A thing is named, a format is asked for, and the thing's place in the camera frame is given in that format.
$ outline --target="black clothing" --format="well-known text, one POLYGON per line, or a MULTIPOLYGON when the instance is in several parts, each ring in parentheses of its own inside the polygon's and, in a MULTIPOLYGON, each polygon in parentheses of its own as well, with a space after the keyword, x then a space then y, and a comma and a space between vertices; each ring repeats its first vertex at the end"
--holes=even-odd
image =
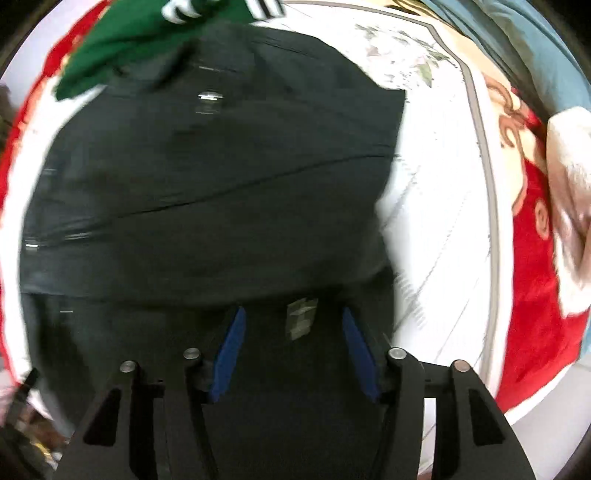
POLYGON ((375 202, 404 95, 315 38, 220 25, 119 72, 75 115, 29 205, 20 265, 31 360, 62 431, 122 361, 157 378, 186 348, 214 359, 242 304, 232 386, 204 408, 222 478, 363 477, 381 415, 341 314, 369 322, 382 359, 392 270, 375 202), (316 321, 289 341, 285 306, 304 296, 319 298, 316 321))

